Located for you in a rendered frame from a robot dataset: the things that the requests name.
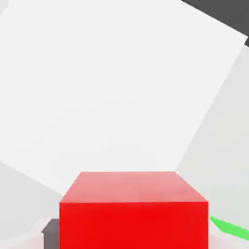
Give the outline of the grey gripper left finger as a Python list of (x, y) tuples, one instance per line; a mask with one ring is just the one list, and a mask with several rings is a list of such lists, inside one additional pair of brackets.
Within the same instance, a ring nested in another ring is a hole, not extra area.
[(0, 240), (0, 249), (59, 249), (59, 220), (41, 219), (30, 231)]

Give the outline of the small red cube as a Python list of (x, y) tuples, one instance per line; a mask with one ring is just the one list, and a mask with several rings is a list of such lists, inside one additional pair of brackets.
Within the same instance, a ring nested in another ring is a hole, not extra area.
[(208, 225), (176, 172), (82, 172), (59, 203), (59, 249), (208, 249)]

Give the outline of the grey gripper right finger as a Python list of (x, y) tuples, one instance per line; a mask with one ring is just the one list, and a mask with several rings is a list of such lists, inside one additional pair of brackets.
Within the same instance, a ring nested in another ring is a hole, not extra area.
[(208, 249), (249, 249), (249, 241), (222, 232), (213, 222), (209, 222)]

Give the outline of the small green cube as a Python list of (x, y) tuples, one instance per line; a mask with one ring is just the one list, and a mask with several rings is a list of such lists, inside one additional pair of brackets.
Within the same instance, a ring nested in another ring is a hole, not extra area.
[(210, 216), (213, 224), (222, 232), (249, 241), (249, 230)]

